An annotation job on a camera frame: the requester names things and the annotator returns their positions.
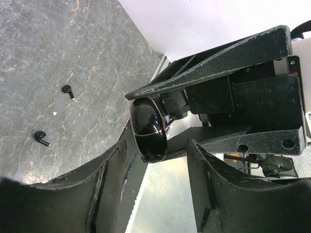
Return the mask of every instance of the white wall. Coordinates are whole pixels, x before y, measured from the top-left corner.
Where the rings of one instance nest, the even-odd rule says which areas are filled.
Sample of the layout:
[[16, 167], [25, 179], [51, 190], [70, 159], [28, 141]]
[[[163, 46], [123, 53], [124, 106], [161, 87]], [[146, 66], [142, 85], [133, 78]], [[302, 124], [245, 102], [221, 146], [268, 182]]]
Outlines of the white wall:
[[311, 19], [310, 0], [119, 0], [151, 47], [174, 61]]

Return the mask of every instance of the gray ribbed surface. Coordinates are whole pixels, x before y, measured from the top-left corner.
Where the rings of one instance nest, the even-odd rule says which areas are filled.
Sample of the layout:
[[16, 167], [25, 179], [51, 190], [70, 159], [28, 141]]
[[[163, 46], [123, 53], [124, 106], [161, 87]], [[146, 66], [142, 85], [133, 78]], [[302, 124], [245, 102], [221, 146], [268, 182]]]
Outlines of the gray ribbed surface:
[[[306, 146], [305, 150], [300, 156], [286, 156], [291, 157], [294, 160], [294, 165], [298, 173], [299, 178], [311, 177], [311, 145]], [[256, 164], [251, 164], [251, 167], [257, 167]], [[252, 169], [251, 174], [254, 176], [264, 176], [261, 167], [258, 169]], [[293, 177], [281, 177], [281, 179], [292, 179]]]

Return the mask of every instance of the screw hole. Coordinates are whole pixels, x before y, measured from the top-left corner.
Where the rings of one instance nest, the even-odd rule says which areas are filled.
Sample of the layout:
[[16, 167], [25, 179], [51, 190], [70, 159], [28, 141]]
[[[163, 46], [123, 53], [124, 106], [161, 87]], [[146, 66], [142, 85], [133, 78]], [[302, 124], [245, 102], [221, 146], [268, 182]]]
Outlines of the screw hole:
[[292, 149], [294, 148], [295, 146], [295, 142], [291, 139], [285, 139], [283, 142], [282, 142], [282, 146], [285, 148], [285, 149]]
[[57, 177], [57, 178], [54, 178], [53, 180], [51, 180], [51, 183], [60, 183], [60, 182], [64, 182], [65, 180], [67, 180], [67, 178]]
[[246, 153], [248, 151], [248, 146], [241, 144], [238, 145], [237, 148], [235, 149], [238, 153]]

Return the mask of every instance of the black earbud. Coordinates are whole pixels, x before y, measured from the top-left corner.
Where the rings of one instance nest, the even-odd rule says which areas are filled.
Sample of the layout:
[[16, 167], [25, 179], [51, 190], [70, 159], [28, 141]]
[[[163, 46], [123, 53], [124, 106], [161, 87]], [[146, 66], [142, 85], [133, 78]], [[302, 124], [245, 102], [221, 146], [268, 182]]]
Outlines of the black earbud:
[[50, 144], [44, 140], [42, 140], [47, 134], [43, 131], [37, 131], [35, 132], [35, 140], [45, 146], [49, 146]]
[[156, 103], [150, 98], [135, 100], [131, 105], [130, 118], [142, 159], [148, 163], [162, 161], [166, 157], [167, 138]]
[[71, 86], [69, 86], [69, 85], [63, 86], [62, 91], [63, 91], [64, 93], [69, 93], [69, 95], [70, 95], [70, 97], [71, 97], [72, 100], [75, 99], [75, 98], [74, 98], [74, 95], [73, 95], [73, 92], [72, 92], [72, 89], [71, 89]]

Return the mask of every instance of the marble tabletop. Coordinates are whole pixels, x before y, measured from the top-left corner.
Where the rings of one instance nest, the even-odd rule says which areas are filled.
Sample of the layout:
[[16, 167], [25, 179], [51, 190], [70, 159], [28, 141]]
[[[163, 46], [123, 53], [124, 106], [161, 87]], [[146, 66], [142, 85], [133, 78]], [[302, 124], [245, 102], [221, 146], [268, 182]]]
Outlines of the marble tabletop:
[[2, 0], [0, 14], [0, 175], [46, 182], [116, 143], [124, 95], [159, 59], [117, 0]]

